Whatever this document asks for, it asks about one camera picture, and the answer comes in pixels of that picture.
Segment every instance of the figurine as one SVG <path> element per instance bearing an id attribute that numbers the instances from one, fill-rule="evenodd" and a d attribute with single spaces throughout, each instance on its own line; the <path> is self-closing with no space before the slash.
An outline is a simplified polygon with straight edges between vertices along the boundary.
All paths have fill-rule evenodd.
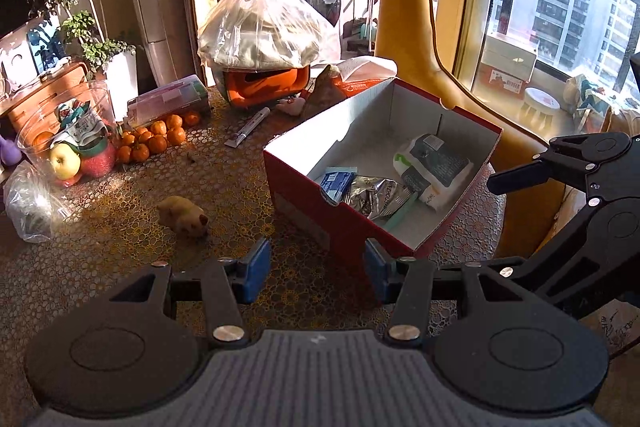
<path id="1" fill-rule="evenodd" d="M 197 204 L 181 196 L 164 198 L 158 206 L 159 223 L 189 237 L 207 235 L 209 217 Z"/>

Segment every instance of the blue wrapper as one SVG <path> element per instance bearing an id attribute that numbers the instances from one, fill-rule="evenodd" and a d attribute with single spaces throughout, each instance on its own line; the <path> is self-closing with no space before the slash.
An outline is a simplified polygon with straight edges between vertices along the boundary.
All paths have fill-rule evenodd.
<path id="1" fill-rule="evenodd" d="M 336 168 L 328 168 L 320 182 L 320 186 L 332 200 L 340 203 L 348 192 L 355 175 L 356 169 L 338 170 Z"/>

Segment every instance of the patterned tablecloth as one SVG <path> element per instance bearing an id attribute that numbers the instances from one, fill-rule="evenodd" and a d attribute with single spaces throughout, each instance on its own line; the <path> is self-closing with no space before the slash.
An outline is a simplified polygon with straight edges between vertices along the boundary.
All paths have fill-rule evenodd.
<path id="1" fill-rule="evenodd" d="M 261 235 L 271 239 L 271 273 L 258 301 L 242 307 L 254 333 L 263 328 L 384 327 L 389 307 L 283 217 L 274 214 L 262 148 L 297 123 L 274 112 L 241 144 L 223 143 L 246 115 L 210 94 L 212 118 L 188 132 L 188 142 L 126 172 L 73 187 L 74 211 L 42 245 L 0 245 L 0 426 L 17 426 L 37 411 L 22 370 L 33 334 L 142 264 L 164 259 L 175 269 L 211 256 L 240 257 Z M 486 190 L 490 167 L 432 258 L 439 262 L 490 257 L 502 230 L 505 198 Z M 170 194 L 190 198 L 209 214 L 211 238 L 177 240 L 158 224 L 155 204 Z M 433 303 L 431 331 L 448 323 L 455 305 Z M 178 321 L 202 333 L 199 303 L 181 303 Z"/>

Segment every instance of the cardboard box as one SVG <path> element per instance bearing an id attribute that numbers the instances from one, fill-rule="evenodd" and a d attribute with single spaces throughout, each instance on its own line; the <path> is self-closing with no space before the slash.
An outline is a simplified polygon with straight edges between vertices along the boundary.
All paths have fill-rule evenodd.
<path id="1" fill-rule="evenodd" d="M 401 80 L 386 80 L 322 112 L 264 149 L 271 200 L 325 250 L 351 267 L 362 266 L 367 237 L 394 257 L 425 257 L 446 232 L 502 130 L 471 113 L 447 110 L 434 96 Z M 421 201 L 392 234 L 345 203 L 335 203 L 315 181 L 327 167 L 357 167 L 358 174 L 400 181 L 394 154 L 409 140 L 436 134 L 474 165 L 456 201 L 436 212 Z"/>

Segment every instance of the purple object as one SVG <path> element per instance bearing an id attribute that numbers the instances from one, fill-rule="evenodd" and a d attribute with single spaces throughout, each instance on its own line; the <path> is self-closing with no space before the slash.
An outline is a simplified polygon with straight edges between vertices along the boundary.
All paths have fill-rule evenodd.
<path id="1" fill-rule="evenodd" d="M 0 160 L 7 167 L 16 165 L 22 160 L 22 152 L 13 140 L 4 139 L 0 135 Z"/>

